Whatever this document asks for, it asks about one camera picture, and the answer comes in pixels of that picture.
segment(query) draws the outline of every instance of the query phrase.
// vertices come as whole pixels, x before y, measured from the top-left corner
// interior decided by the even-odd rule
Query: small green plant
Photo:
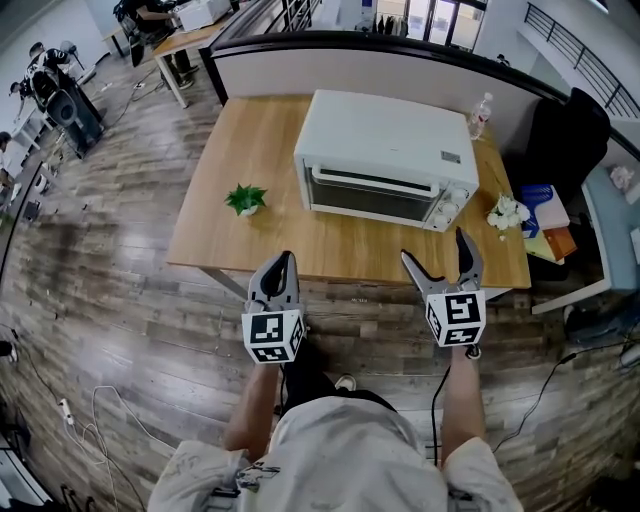
[[[13,222],[13,217],[5,211],[0,211],[0,233]]]
[[[254,206],[266,206],[262,199],[266,192],[266,190],[251,185],[242,187],[238,183],[238,188],[229,192],[225,202],[240,215],[243,211],[250,210]]]

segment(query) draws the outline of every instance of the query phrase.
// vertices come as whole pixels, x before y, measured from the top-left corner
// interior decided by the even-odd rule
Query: potted plant
[[[511,227],[519,226],[531,217],[529,209],[515,199],[500,194],[498,202],[487,215],[487,223],[505,231]]]
[[[0,233],[13,222],[13,216],[6,211],[0,211]]]
[[[229,192],[225,202],[231,206],[236,213],[242,217],[248,217],[256,213],[258,206],[266,206],[262,199],[266,190],[258,187],[242,187],[238,183],[238,188]]]

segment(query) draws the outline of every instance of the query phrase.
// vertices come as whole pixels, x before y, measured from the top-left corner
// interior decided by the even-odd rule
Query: oven glass window
[[[413,221],[426,220],[437,200],[437,197],[428,198],[377,187],[319,181],[311,175],[308,168],[307,183],[314,204]]]

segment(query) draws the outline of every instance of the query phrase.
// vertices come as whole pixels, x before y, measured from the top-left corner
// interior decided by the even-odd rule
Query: oven control knob
[[[433,217],[433,225],[436,228],[444,228],[449,224],[449,219],[445,215],[436,215]]]
[[[440,206],[440,211],[449,217],[453,217],[459,209],[458,205],[453,203],[442,203]]]
[[[463,188],[454,188],[451,192],[451,199],[456,203],[462,203],[469,199],[469,192]]]

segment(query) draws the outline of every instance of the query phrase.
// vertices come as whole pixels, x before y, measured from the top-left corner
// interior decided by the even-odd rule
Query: white cable
[[[76,445],[78,445],[80,447],[80,449],[84,453],[84,455],[87,458],[87,460],[91,464],[93,464],[95,466],[99,466],[100,464],[106,464],[107,473],[109,474],[109,480],[111,481],[111,491],[113,492],[113,502],[114,502],[114,505],[115,505],[115,508],[116,508],[116,512],[119,512],[120,511],[120,507],[118,505],[118,496],[116,494],[116,487],[115,487],[115,484],[114,484],[114,481],[113,481],[113,475],[111,474],[111,461],[109,459],[109,452],[107,451],[107,444],[104,441],[104,437],[102,437],[102,434],[100,433],[100,427],[98,426],[98,420],[96,419],[96,403],[95,403],[95,401],[96,401],[96,393],[97,393],[97,391],[99,389],[111,389],[116,394],[116,396],[118,397],[118,399],[120,400],[122,405],[124,405],[124,407],[127,409],[129,414],[131,414],[133,419],[136,420],[136,423],[140,426],[140,428],[144,431],[144,433],[147,434],[151,439],[153,439],[154,441],[157,441],[160,444],[163,444],[167,448],[171,448],[172,450],[174,450],[175,448],[173,448],[173,446],[165,443],[164,441],[161,441],[157,437],[152,436],[151,433],[140,422],[138,417],[133,413],[133,411],[131,410],[131,407],[129,407],[129,404],[127,404],[127,402],[124,401],[122,396],[120,396],[120,393],[118,392],[118,390],[113,386],[96,386],[95,388],[93,388],[93,393],[91,394],[91,417],[93,419],[93,423],[90,423],[86,427],[83,427],[83,429],[82,429],[82,438],[80,438],[78,436],[78,432],[77,432],[75,424],[74,424],[73,425],[73,432],[76,435],[76,437],[74,439],[71,436],[71,434],[69,433],[69,430],[67,429],[67,422],[64,421],[64,431],[66,432],[66,434],[69,437],[69,439],[71,439],[71,441],[73,441],[74,444],[76,444]],[[96,461],[95,459],[93,459],[92,457],[89,456],[89,453],[86,451],[86,449],[84,447],[85,442],[86,442],[85,436],[87,434],[87,431],[92,429],[92,428],[94,430],[94,432],[92,432],[92,434],[96,438],[96,441],[97,441],[97,444],[98,444],[98,450],[100,450],[100,452],[102,453],[102,455],[104,457],[104,460]]]
[[[93,388],[93,395],[91,397],[91,410],[93,412],[93,423],[96,426],[96,430],[98,430],[98,423],[96,422],[96,409],[95,409],[94,401],[95,401],[95,398],[96,398],[96,391],[98,391],[99,389],[111,389],[116,394],[116,396],[120,399],[120,402],[122,402],[122,405],[124,405],[125,408],[127,409],[127,411],[129,411],[129,414],[131,414],[133,419],[136,420],[136,423],[140,426],[140,428],[144,431],[145,434],[147,434],[154,441],[157,441],[160,444],[165,445],[167,448],[169,448],[171,450],[175,450],[175,448],[173,446],[171,446],[171,445],[165,443],[164,441],[161,441],[157,437],[154,437],[154,436],[151,435],[151,433],[140,422],[138,417],[133,413],[133,411],[131,410],[131,407],[129,407],[127,402],[125,402],[124,399],[120,396],[120,393],[118,392],[118,390],[116,388],[114,388],[113,386],[96,386],[95,388]]]

